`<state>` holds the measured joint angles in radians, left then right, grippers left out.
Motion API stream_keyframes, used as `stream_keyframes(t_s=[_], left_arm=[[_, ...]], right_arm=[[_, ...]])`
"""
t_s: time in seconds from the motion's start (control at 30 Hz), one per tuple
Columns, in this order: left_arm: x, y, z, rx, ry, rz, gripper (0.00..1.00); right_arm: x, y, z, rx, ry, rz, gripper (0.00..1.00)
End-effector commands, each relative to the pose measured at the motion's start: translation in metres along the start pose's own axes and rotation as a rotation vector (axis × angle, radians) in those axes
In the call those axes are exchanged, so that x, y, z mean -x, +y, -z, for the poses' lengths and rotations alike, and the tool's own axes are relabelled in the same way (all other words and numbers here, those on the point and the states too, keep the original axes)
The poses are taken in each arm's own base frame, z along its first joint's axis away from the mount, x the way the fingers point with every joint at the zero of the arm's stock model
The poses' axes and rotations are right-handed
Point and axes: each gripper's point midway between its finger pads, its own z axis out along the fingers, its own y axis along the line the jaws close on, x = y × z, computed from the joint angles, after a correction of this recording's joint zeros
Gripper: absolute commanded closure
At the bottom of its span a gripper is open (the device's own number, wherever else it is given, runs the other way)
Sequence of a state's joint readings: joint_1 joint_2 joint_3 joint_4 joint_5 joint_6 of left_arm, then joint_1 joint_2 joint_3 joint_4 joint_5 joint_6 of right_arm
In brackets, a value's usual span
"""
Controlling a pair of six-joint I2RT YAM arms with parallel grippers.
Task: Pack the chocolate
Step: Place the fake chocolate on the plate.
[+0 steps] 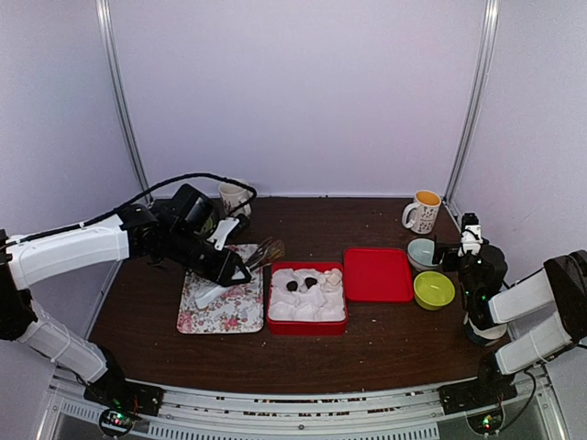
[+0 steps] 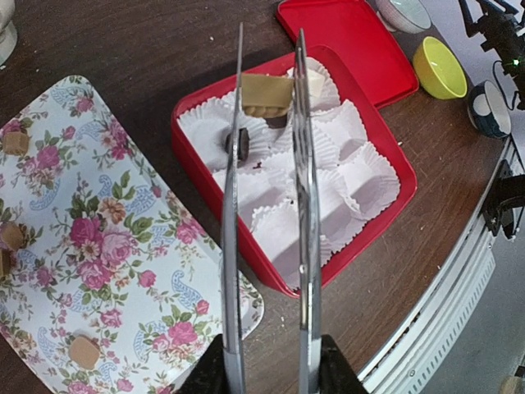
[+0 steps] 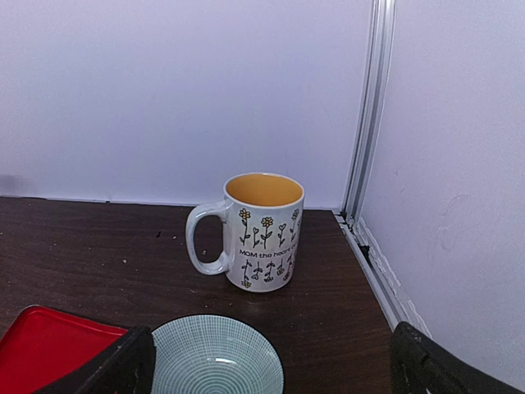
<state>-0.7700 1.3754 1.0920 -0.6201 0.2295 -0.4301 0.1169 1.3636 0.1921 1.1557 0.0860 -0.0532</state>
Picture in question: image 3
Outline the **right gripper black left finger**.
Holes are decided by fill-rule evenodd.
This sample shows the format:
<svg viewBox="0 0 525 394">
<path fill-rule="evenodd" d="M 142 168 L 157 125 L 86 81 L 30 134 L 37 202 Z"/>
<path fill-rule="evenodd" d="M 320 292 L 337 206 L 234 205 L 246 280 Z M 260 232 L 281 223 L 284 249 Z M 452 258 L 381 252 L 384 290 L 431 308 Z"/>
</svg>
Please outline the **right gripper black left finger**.
<svg viewBox="0 0 525 394">
<path fill-rule="evenodd" d="M 156 364 L 153 334 L 133 326 L 86 364 L 38 393 L 150 393 Z"/>
</svg>

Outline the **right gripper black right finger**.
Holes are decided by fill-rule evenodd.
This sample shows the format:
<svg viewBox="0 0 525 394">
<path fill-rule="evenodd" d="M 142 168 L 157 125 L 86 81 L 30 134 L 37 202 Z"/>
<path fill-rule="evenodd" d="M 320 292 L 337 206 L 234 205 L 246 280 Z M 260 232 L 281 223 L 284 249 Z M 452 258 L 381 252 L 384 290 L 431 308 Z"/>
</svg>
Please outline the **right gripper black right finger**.
<svg viewBox="0 0 525 394">
<path fill-rule="evenodd" d="M 390 338 L 393 393 L 519 393 L 464 363 L 411 324 L 402 321 Z"/>
</svg>

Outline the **red box lid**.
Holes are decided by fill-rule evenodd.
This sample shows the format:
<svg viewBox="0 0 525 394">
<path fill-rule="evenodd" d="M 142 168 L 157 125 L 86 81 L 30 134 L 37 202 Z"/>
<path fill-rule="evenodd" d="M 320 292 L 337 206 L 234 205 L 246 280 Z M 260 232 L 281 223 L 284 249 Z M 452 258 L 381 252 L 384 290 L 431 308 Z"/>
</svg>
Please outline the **red box lid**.
<svg viewBox="0 0 525 394">
<path fill-rule="evenodd" d="M 88 363 L 127 332 L 57 309 L 30 306 L 1 338 L 1 392 L 36 392 Z"/>
</svg>

